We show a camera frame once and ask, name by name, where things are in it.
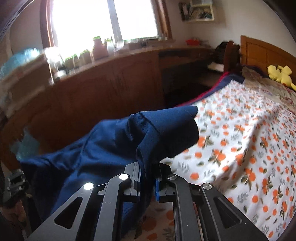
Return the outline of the orange print bed sheet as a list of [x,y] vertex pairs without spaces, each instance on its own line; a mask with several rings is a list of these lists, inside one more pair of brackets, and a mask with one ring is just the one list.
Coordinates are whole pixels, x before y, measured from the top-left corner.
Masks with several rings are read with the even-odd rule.
[[196,106],[198,142],[163,163],[190,183],[212,183],[279,239],[295,216],[295,114],[235,80]]

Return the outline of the red bowl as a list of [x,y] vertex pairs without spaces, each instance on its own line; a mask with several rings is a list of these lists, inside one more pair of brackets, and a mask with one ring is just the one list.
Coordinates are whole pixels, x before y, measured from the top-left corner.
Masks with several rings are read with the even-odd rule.
[[186,44],[188,46],[199,46],[201,44],[201,41],[199,39],[188,39],[186,40]]

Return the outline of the wooden desk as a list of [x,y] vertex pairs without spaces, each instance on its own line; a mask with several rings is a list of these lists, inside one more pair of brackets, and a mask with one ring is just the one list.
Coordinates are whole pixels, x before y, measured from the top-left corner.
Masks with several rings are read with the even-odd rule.
[[169,108],[164,73],[202,66],[213,50],[201,46],[148,48],[100,60],[27,98],[1,129],[1,161],[19,167],[13,144],[29,133],[38,153],[53,152],[88,133],[100,120]]

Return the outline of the yellow plush toy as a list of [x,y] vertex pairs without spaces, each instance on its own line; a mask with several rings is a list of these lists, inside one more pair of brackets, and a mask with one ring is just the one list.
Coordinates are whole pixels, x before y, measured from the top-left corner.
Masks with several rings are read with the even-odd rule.
[[288,66],[274,66],[269,65],[267,67],[267,73],[270,79],[275,80],[278,83],[281,83],[285,87],[288,87],[295,91],[295,84],[293,84],[291,75],[292,70]]

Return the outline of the navy blue garment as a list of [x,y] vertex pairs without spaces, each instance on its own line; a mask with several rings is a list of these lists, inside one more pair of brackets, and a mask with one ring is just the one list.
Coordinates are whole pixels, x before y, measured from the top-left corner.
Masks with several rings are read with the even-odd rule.
[[88,134],[53,153],[21,161],[45,221],[85,183],[107,183],[137,162],[144,176],[144,199],[123,206],[121,233],[139,221],[149,206],[156,165],[177,156],[199,138],[194,105],[141,111],[126,118],[102,120]]

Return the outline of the window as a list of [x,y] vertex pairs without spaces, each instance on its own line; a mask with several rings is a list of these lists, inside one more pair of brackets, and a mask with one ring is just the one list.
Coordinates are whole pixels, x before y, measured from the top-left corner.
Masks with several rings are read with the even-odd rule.
[[69,58],[92,50],[94,41],[171,39],[165,1],[41,1],[44,47]]

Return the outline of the wooden headboard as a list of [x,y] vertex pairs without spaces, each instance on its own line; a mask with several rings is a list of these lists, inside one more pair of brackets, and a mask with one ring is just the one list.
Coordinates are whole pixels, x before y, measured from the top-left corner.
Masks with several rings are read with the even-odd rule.
[[241,35],[240,55],[242,65],[257,67],[265,76],[268,74],[269,65],[288,66],[292,71],[290,77],[295,84],[296,58],[287,51],[267,42]]

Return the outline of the floral quilt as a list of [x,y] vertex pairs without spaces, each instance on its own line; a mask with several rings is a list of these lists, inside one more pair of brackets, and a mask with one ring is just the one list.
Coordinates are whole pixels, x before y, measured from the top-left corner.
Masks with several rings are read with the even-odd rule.
[[244,85],[267,96],[295,114],[295,92],[293,90],[274,80],[262,77],[255,70],[248,67],[242,68],[242,76],[244,77]]

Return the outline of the white wall shelf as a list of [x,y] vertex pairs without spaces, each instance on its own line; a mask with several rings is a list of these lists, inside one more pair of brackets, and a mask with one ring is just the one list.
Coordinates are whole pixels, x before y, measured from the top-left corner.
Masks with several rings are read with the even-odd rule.
[[213,1],[187,1],[178,3],[183,22],[211,22],[214,21]]

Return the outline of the pink bottle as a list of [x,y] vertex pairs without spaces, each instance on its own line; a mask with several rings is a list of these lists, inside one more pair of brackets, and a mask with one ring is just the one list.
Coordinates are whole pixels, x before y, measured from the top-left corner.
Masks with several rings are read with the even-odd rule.
[[92,55],[94,60],[99,60],[105,57],[108,57],[107,47],[102,43],[100,36],[94,37],[94,46],[92,50]]

